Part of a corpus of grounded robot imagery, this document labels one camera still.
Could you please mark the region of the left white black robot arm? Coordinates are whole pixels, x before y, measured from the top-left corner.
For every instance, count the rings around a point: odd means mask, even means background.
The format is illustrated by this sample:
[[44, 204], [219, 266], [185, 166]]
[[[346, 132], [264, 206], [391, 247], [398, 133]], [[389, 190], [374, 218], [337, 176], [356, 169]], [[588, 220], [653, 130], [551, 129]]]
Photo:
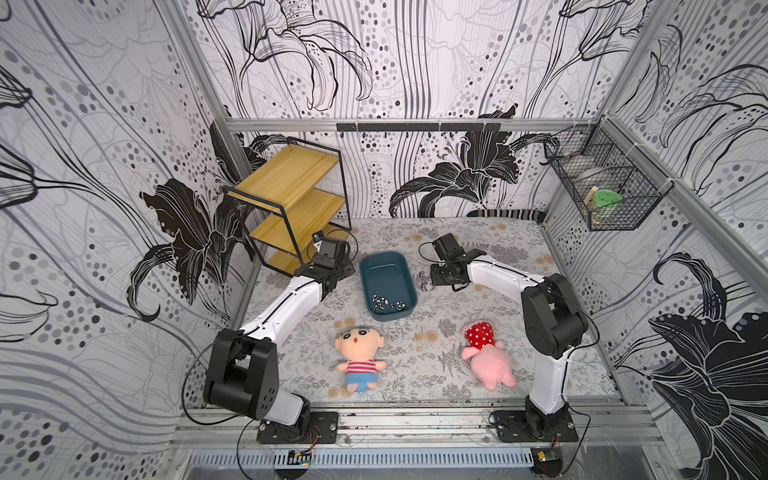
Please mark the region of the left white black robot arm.
[[319, 251], [261, 314], [238, 330], [219, 332], [203, 388], [205, 403], [296, 436], [308, 432], [310, 402], [280, 385], [278, 349], [338, 282], [354, 273], [346, 240], [325, 236], [315, 245]]

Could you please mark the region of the silver wing nut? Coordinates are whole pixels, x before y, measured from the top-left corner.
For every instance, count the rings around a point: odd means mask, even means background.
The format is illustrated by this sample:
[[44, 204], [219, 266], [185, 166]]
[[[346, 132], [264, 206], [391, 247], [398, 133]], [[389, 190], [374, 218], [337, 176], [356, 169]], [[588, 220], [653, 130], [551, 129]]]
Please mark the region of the silver wing nut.
[[424, 292], [429, 292], [434, 289], [434, 285], [431, 282], [431, 278], [424, 271], [420, 271], [417, 274], [417, 283], [419, 288]]

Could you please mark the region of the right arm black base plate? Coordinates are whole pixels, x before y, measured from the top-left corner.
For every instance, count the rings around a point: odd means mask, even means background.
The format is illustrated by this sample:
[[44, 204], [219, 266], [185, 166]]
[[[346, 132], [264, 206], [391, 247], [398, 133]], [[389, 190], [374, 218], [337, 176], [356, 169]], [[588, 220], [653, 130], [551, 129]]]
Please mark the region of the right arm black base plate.
[[579, 434], [567, 408], [543, 415], [532, 410], [497, 410], [489, 415], [489, 423], [503, 443], [570, 443]]

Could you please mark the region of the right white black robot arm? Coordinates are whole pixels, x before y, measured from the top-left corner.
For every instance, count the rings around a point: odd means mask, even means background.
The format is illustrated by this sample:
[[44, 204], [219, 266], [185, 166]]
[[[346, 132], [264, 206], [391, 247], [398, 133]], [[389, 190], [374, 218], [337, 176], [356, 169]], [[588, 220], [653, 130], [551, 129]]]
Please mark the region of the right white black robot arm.
[[506, 265], [478, 249], [464, 250], [452, 234], [431, 242], [438, 259], [430, 265], [434, 286], [455, 292], [482, 285], [522, 308], [528, 342], [535, 351], [534, 383], [527, 395], [530, 419], [556, 421], [568, 412], [565, 387], [570, 356], [589, 329], [575, 291], [560, 273], [542, 276]]

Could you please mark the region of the teal plastic storage box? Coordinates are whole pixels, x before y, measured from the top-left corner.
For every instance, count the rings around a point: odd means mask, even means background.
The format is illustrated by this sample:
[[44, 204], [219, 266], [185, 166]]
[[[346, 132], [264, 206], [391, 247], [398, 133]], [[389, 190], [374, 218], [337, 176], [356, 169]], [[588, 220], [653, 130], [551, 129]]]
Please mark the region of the teal plastic storage box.
[[[360, 274], [366, 308], [374, 320], [386, 323], [412, 314], [418, 294], [407, 260], [401, 253], [385, 251], [365, 256], [360, 263]], [[371, 295], [375, 291], [390, 301], [404, 301], [407, 308], [400, 312], [375, 314], [371, 305]]]

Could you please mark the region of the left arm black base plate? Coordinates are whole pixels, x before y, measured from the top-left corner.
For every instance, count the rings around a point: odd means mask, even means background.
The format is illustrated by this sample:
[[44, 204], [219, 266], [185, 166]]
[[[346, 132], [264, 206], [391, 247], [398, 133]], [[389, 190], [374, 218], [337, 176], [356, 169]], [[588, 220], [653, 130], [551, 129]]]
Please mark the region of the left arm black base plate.
[[263, 422], [257, 441], [264, 445], [330, 445], [335, 444], [339, 428], [337, 411], [315, 411], [302, 414], [294, 426]]

